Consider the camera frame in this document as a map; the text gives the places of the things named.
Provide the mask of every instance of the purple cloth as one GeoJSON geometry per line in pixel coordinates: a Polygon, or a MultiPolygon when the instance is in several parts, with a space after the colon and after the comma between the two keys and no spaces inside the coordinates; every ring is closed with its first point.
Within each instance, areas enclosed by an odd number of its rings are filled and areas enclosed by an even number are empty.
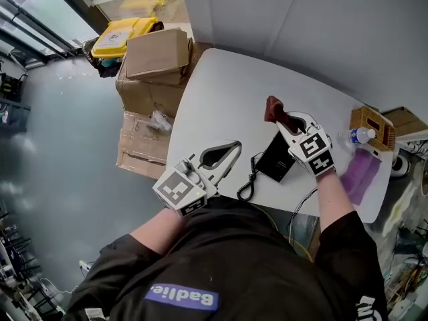
{"type": "Polygon", "coordinates": [[[360,205],[367,188],[379,171],[381,161],[369,151],[358,148],[346,172],[340,177],[350,201],[360,205]]]}

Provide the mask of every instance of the cardboard box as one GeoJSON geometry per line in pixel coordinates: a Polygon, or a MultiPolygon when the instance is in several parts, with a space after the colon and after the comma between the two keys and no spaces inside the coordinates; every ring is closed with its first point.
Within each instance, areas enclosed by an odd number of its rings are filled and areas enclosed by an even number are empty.
{"type": "Polygon", "coordinates": [[[210,49],[213,47],[213,44],[210,43],[198,43],[193,41],[191,38],[189,39],[188,50],[189,50],[189,64],[180,72],[159,75],[159,76],[151,76],[147,78],[141,79],[144,82],[150,82],[154,84],[164,84],[168,86],[176,86],[186,88],[187,82],[191,77],[193,70],[195,69],[199,59],[206,49],[210,49]]]}
{"type": "Polygon", "coordinates": [[[189,63],[187,44],[187,33],[180,29],[164,29],[128,39],[126,78],[143,80],[179,73],[189,63]]]}
{"type": "Polygon", "coordinates": [[[165,171],[171,134],[147,124],[149,116],[124,113],[116,166],[158,179],[165,171]]]}
{"type": "Polygon", "coordinates": [[[124,109],[129,112],[150,115],[155,109],[175,118],[185,87],[162,86],[129,80],[128,54],[124,56],[116,78],[116,89],[122,98],[124,109]]]}
{"type": "Polygon", "coordinates": [[[397,136],[404,136],[428,129],[428,125],[405,107],[390,110],[389,112],[382,113],[382,115],[393,123],[397,136]]]}

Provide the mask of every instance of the blue name patch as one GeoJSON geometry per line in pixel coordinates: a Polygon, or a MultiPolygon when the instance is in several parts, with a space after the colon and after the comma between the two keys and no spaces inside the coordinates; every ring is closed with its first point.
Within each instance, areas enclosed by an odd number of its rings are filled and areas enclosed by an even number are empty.
{"type": "Polygon", "coordinates": [[[156,283],[144,298],[178,307],[201,310],[217,310],[219,303],[219,294],[216,292],[177,286],[175,284],[156,283]]]}

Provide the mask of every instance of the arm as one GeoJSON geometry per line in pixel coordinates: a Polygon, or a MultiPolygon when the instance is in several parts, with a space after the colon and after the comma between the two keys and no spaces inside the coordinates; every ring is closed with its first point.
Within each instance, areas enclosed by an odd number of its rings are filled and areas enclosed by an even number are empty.
{"type": "Polygon", "coordinates": [[[321,231],[354,211],[340,179],[333,169],[316,178],[318,185],[318,202],[320,204],[321,231]]]}
{"type": "MultiPolygon", "coordinates": [[[[317,178],[317,183],[321,236],[315,264],[347,286],[356,305],[372,301],[373,310],[386,320],[387,302],[375,242],[364,229],[336,173],[328,171],[317,178]]],[[[358,313],[370,313],[366,307],[361,304],[358,313]]]]}
{"type": "Polygon", "coordinates": [[[87,308],[101,308],[108,316],[123,287],[168,251],[182,226],[174,211],[163,209],[130,235],[104,247],[72,294],[64,320],[85,320],[87,308]]]}

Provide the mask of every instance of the stacked cardboard boxes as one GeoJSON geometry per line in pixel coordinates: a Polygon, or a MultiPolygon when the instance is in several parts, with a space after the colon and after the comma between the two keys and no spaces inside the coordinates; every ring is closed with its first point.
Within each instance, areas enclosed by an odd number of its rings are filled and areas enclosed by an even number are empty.
{"type": "Polygon", "coordinates": [[[151,114],[161,111],[173,124],[187,82],[211,44],[195,43],[180,29],[162,30],[128,40],[116,78],[124,104],[120,132],[120,168],[159,178],[165,170],[170,132],[152,127],[151,114]]]}

